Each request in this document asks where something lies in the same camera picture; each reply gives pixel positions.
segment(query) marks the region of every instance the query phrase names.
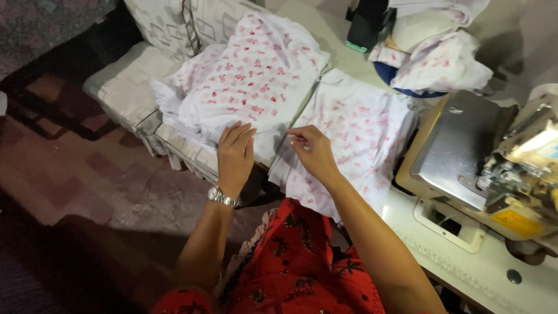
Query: red dress with black print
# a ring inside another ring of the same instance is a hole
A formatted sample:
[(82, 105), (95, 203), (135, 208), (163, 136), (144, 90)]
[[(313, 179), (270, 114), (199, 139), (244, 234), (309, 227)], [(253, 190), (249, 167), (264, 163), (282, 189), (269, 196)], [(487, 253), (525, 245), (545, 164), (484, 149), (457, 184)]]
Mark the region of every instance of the red dress with black print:
[(225, 287), (221, 305), (195, 290), (177, 290), (152, 313), (384, 314), (355, 248), (333, 263), (330, 237), (327, 217), (285, 198)]

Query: hand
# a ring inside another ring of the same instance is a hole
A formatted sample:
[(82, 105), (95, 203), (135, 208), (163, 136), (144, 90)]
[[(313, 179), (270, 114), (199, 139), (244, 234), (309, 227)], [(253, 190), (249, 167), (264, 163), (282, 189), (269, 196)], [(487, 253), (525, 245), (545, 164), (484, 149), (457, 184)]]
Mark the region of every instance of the hand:
[(256, 129), (251, 123), (241, 126), (241, 122), (226, 127), (219, 139), (217, 165), (219, 180), (217, 186), (225, 196), (238, 198), (254, 165), (254, 139)]
[(293, 135), (290, 138), (292, 149), (306, 171), (326, 188), (342, 177), (331, 152), (331, 143), (318, 128), (313, 125), (297, 127), (287, 130), (287, 134)]

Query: pile of white cloth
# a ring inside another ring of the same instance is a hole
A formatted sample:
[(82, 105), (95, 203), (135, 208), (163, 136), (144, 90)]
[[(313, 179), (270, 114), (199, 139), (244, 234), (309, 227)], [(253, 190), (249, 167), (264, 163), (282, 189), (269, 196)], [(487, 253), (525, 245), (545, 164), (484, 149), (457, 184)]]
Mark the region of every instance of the pile of white cloth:
[(389, 86), (415, 93), (451, 92), (484, 88), (493, 72), (475, 60), (477, 40), (465, 31), (428, 37), (412, 52), (398, 51), (378, 44), (368, 57), (398, 68)]
[(397, 8), (397, 17), (435, 9), (467, 27), (488, 6), (490, 0), (389, 0), (389, 7)]
[(215, 147), (226, 126), (251, 122), (255, 159), (271, 161), (328, 60), (298, 23), (248, 13), (226, 46), (208, 47), (152, 86), (165, 123), (182, 136)]
[[(407, 96), (333, 69), (322, 77), (294, 127), (315, 125), (330, 139), (339, 170), (381, 216), (396, 156), (414, 129), (411, 105)], [(302, 166), (288, 138), (270, 168), (269, 181), (282, 187), (287, 197), (340, 222), (331, 196)]]

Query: yellow sticker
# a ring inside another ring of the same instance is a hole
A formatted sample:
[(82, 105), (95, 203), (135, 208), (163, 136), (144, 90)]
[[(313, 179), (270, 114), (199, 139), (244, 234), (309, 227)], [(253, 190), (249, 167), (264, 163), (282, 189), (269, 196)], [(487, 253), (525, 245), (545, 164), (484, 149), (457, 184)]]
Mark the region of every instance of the yellow sticker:
[(512, 210), (504, 210), (492, 215), (500, 225), (515, 231), (523, 237), (530, 237), (543, 231), (541, 225), (529, 220)]

